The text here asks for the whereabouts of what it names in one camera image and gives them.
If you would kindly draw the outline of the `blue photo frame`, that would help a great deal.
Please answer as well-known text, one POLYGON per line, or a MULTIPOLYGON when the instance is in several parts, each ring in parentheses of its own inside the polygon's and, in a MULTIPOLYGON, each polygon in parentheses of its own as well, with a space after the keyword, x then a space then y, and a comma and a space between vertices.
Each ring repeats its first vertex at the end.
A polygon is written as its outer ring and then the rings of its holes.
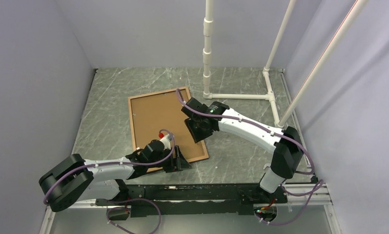
POLYGON ((143 148, 154 139, 159 131, 170 131, 183 156, 189 162, 209 158, 204 141, 195 143, 184 120, 176 89, 158 91, 128 98, 131 139, 133 149, 143 148))

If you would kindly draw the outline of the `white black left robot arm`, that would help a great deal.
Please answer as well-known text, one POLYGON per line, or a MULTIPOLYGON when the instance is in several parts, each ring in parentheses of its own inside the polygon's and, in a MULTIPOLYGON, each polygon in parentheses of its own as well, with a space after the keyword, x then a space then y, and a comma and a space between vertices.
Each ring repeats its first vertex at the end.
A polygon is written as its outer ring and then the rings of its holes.
POLYGON ((169 136, 152 140, 142 149, 111 160, 89 160, 72 154, 39 179, 44 203, 60 212, 77 201, 105 199, 120 205, 136 198, 125 181, 141 177, 150 168, 166 173, 190 169, 180 147, 169 136))

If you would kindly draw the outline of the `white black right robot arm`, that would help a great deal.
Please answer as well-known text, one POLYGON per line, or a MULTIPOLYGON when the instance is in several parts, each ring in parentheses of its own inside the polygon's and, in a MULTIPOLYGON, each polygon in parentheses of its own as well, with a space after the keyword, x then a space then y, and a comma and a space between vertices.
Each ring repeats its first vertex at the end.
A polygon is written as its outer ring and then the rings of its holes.
POLYGON ((293 178, 304 156, 297 130, 270 127, 245 117, 229 106, 215 101, 207 106, 195 98, 182 103, 184 121, 194 142, 202 141, 221 131, 234 134, 254 143, 272 154, 269 169, 264 173, 256 189, 261 202, 269 202, 275 191, 288 179, 293 178))

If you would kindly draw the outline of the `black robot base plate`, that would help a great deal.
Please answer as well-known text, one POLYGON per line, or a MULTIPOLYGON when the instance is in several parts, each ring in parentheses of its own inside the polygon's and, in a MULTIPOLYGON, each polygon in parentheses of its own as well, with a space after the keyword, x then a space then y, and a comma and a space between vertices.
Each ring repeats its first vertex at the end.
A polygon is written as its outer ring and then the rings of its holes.
POLYGON ((113 200, 96 199, 97 206, 130 207, 131 217, 155 215, 155 203, 163 215, 225 214, 253 215, 259 206, 286 204, 281 188, 269 194, 257 183, 128 185, 113 200))

